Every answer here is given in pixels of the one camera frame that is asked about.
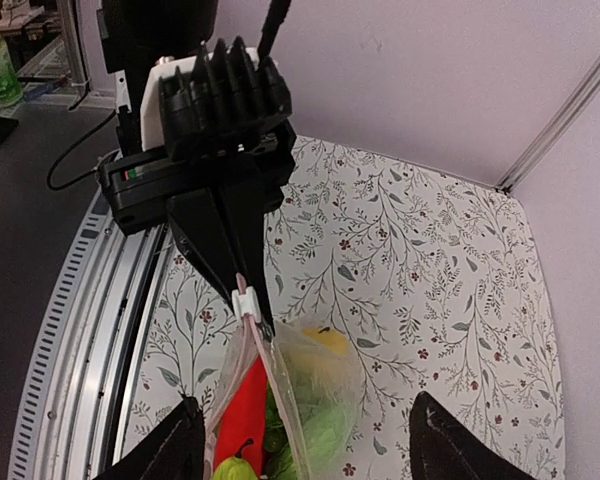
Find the green toy leafy vegetable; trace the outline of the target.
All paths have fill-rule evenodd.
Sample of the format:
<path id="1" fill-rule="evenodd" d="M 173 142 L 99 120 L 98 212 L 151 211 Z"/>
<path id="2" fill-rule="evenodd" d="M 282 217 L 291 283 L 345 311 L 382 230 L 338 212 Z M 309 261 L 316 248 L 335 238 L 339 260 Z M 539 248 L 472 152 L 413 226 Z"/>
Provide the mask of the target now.
<path id="1" fill-rule="evenodd" d="M 253 445 L 252 438 L 248 438 L 236 453 L 223 460 L 214 470 L 212 480 L 258 480 L 259 476 L 250 463 L 243 458 L 244 450 Z"/>

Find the green toy apple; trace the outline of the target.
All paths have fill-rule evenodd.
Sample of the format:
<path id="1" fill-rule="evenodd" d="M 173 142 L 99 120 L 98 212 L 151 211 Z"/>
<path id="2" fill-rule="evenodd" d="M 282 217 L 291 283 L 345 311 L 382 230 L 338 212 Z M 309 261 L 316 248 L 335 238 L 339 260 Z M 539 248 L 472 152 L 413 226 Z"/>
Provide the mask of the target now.
<path id="1" fill-rule="evenodd" d="M 337 464 L 354 429 L 350 407 L 331 400 L 301 400 L 305 460 L 313 479 L 327 479 L 337 472 Z M 263 451 L 264 473 L 268 479 L 298 479 L 287 430 L 270 385 L 267 386 Z"/>

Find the orange toy carrot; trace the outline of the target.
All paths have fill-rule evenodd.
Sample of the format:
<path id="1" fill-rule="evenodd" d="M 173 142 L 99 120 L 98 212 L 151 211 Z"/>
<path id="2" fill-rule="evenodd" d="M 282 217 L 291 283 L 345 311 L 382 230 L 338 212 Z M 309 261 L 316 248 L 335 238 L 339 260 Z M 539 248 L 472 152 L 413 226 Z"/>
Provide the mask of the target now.
<path id="1" fill-rule="evenodd" d="M 253 444 L 242 450 L 242 458 L 257 476 L 262 474 L 266 456 L 263 443 L 267 391 L 265 368 L 262 360 L 257 358 L 222 416 L 214 455 L 215 467 L 234 456 L 251 439 Z"/>

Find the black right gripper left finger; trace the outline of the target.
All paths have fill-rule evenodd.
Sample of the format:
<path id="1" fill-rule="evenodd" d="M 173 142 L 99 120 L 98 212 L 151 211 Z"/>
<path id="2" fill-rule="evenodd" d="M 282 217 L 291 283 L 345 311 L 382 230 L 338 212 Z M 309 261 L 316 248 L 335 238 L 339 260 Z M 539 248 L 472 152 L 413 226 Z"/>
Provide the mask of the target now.
<path id="1" fill-rule="evenodd" d="M 201 480 L 205 440 L 203 411 L 195 397 L 183 396 L 132 451 L 96 480 Z"/>

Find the yellow toy lemon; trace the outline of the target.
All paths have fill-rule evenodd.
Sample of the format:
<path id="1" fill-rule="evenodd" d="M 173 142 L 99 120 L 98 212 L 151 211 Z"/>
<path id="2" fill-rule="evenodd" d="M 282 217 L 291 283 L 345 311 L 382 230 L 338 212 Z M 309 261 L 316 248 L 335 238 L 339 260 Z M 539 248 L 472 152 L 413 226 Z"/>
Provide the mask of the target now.
<path id="1" fill-rule="evenodd" d="M 302 333 L 338 358 L 349 356 L 349 340 L 339 331 L 332 330 L 330 327 L 304 328 Z"/>

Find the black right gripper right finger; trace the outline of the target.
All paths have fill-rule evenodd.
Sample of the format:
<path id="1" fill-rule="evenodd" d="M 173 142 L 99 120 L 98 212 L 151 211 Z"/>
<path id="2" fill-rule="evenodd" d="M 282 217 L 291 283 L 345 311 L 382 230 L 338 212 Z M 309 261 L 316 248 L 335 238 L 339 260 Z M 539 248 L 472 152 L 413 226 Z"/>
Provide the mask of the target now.
<path id="1" fill-rule="evenodd" d="M 409 413 L 409 459 L 414 480 L 530 477 L 486 447 L 426 391 L 418 393 Z"/>

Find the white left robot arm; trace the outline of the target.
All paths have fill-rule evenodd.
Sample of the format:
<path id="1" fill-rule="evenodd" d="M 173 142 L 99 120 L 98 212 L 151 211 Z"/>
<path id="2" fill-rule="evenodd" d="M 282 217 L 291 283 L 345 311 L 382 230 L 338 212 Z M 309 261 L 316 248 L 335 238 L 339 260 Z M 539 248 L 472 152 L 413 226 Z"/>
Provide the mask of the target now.
<path id="1" fill-rule="evenodd" d="M 214 1 L 106 1 L 106 69 L 125 77 L 121 157 L 96 171 L 120 230 L 166 224 L 177 248 L 229 300 L 255 290 L 266 329 L 264 219 L 295 162 L 291 94 L 271 56 L 290 5 L 270 3 L 256 47 L 213 35 Z"/>

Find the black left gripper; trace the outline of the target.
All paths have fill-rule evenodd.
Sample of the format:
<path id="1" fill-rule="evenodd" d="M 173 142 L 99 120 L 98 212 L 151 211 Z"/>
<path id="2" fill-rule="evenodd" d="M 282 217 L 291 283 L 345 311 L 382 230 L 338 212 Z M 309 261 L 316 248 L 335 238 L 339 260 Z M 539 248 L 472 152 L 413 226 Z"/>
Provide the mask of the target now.
<path id="1" fill-rule="evenodd" d="M 255 290 L 263 323 L 272 327 L 264 273 L 264 212 L 282 205 L 282 187 L 295 168 L 291 150 L 296 139 L 285 121 L 264 135 L 253 151 L 175 162 L 158 147 L 104 160 L 96 178 L 124 234 L 158 226 L 168 217 L 179 252 L 222 300 L 232 308 L 236 273 L 241 274 Z M 235 164 L 238 160 L 255 165 Z M 224 174 L 219 187 L 222 214 L 212 191 L 194 190 L 219 183 Z"/>

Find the clear zip top bag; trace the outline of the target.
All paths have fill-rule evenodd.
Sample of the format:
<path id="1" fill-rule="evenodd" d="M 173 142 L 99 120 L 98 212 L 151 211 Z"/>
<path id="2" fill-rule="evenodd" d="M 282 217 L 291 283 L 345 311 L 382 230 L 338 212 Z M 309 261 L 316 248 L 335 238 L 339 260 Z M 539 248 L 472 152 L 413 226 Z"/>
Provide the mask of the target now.
<path id="1" fill-rule="evenodd" d="M 236 289 L 243 292 L 247 286 L 243 277 L 237 279 Z M 350 407 L 355 424 L 347 448 L 360 417 L 359 401 L 362 396 L 362 369 L 355 358 L 355 349 L 345 335 L 349 340 L 349 356 L 338 358 L 332 355 L 325 347 L 306 337 L 302 330 L 323 327 L 339 330 L 309 318 L 276 322 L 272 327 L 267 327 L 260 310 L 259 317 L 245 315 L 236 317 L 236 320 L 238 325 L 228 344 L 215 399 L 205 421 L 204 478 L 211 479 L 216 469 L 214 455 L 222 416 L 248 370 L 260 358 L 289 436 L 292 454 L 297 462 L 298 479 L 313 479 L 305 460 L 306 449 L 298 405 L 301 400 L 321 399 Z M 341 477 L 345 453 L 346 449 L 337 464 L 337 472 L 327 479 Z"/>

